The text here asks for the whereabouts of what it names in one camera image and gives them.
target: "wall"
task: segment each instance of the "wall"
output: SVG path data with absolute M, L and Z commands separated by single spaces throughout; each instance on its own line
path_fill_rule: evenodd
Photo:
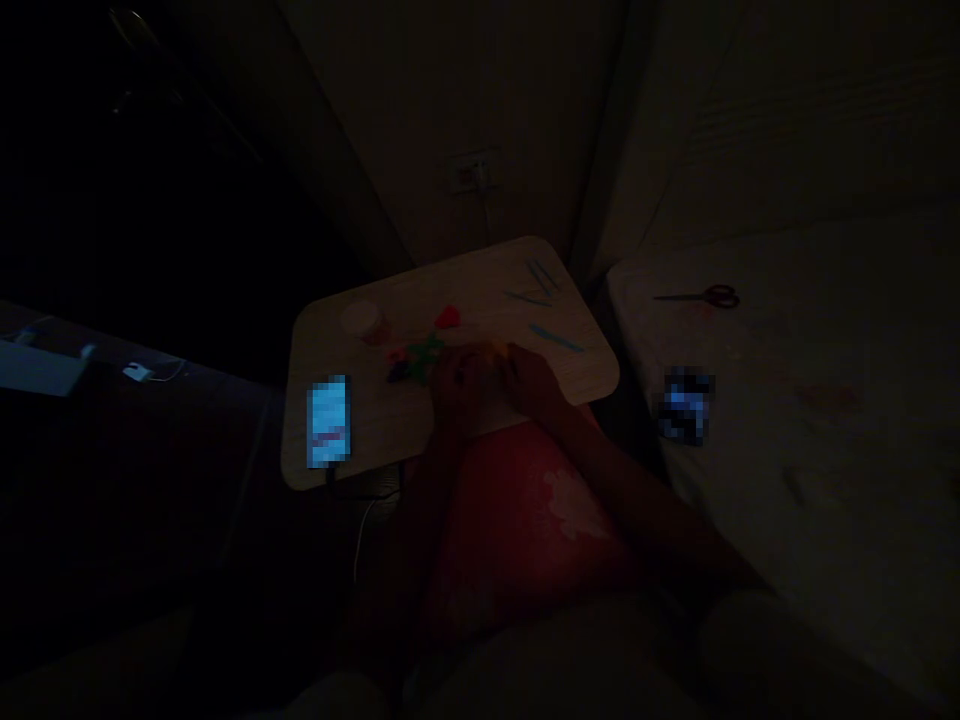
M 625 3 L 278 0 L 418 264 L 486 243 L 446 159 L 499 146 L 492 242 L 572 238 Z
M 641 247 L 870 215 L 960 191 L 955 3 L 661 8 L 608 213 L 578 238 L 581 279 Z M 690 22 L 704 13 L 709 23 Z
M 380 277 L 409 269 L 409 255 L 273 2 L 161 4 L 205 79 L 281 157 L 364 268 Z

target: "scissors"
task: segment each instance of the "scissors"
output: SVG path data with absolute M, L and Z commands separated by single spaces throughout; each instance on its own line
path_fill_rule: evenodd
M 740 304 L 737 291 L 729 285 L 711 285 L 699 295 L 660 295 L 654 300 L 703 300 L 726 310 L 732 310 Z

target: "hand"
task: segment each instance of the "hand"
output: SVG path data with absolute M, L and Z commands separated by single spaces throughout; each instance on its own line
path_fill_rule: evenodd
M 487 361 L 479 345 L 445 347 L 430 376 L 433 424 L 439 431 L 467 437 L 476 425 Z
M 531 420 L 544 425 L 573 407 L 543 355 L 510 343 L 509 360 L 498 357 L 497 366 L 510 404 Z

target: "electrical outlet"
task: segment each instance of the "electrical outlet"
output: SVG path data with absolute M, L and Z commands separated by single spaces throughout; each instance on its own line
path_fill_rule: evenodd
M 500 184 L 500 148 L 488 148 L 475 152 L 453 155 L 447 161 L 447 177 L 450 194 L 477 192 L 477 175 L 474 168 L 481 166 L 486 174 L 487 189 Z

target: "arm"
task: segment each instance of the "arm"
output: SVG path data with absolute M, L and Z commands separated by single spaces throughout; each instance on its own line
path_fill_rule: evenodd
M 517 410 L 553 436 L 627 541 L 681 599 L 709 607 L 730 590 L 766 588 L 720 533 L 566 401 L 546 359 L 511 345 L 500 372 Z
M 448 349 L 430 378 L 434 430 L 402 501 L 384 529 L 379 554 L 358 578 L 334 649 L 337 669 L 364 673 L 395 698 L 411 627 L 433 567 L 465 438 L 483 390 L 473 346 Z

